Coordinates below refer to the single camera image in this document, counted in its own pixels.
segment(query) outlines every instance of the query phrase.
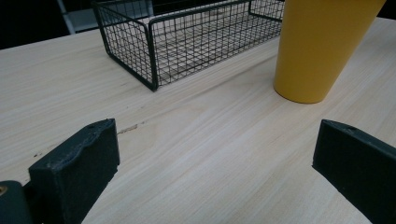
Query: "yellow cup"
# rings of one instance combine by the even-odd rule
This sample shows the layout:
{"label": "yellow cup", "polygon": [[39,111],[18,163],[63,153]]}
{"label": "yellow cup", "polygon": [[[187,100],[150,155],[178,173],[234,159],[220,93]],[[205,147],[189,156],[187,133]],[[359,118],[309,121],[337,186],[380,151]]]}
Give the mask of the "yellow cup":
{"label": "yellow cup", "polygon": [[274,88],[322,101],[386,0],[286,0]]}

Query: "light wood surface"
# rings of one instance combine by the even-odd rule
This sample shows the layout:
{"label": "light wood surface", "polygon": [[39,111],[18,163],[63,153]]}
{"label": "light wood surface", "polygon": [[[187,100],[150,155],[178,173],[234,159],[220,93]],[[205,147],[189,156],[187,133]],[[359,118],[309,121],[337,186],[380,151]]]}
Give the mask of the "light wood surface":
{"label": "light wood surface", "polygon": [[84,223],[369,223],[312,167],[322,119],[396,146],[396,21],[376,19],[327,98],[272,87],[278,40],[151,92],[98,31],[0,51],[0,178],[115,118],[121,165]]}

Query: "metal wire mesh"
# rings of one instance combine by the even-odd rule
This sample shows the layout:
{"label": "metal wire mesh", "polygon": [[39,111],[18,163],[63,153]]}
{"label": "metal wire mesh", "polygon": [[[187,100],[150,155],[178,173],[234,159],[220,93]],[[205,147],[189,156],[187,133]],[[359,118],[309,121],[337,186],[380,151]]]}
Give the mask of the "metal wire mesh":
{"label": "metal wire mesh", "polygon": [[141,2],[96,3],[95,14],[107,53],[153,91],[278,36],[284,5],[229,0],[139,19],[150,14]]}

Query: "wood grain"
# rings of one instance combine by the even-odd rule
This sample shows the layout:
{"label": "wood grain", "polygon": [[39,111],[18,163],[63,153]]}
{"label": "wood grain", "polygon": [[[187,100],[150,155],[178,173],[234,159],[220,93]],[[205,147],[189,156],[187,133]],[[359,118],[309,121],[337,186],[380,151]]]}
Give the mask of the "wood grain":
{"label": "wood grain", "polygon": [[115,118],[121,165],[84,223],[369,223],[311,164],[322,119],[396,146],[396,22],[375,21],[315,105],[273,90],[277,44],[155,93],[98,31],[1,50],[1,179],[25,184],[71,134]]}

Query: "wire basket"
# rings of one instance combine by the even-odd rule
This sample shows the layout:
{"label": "wire basket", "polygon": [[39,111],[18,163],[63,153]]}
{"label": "wire basket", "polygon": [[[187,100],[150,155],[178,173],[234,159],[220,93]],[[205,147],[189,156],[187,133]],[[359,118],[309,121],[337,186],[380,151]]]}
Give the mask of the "wire basket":
{"label": "wire basket", "polygon": [[92,5],[107,54],[156,91],[279,36],[284,1],[129,0]]}

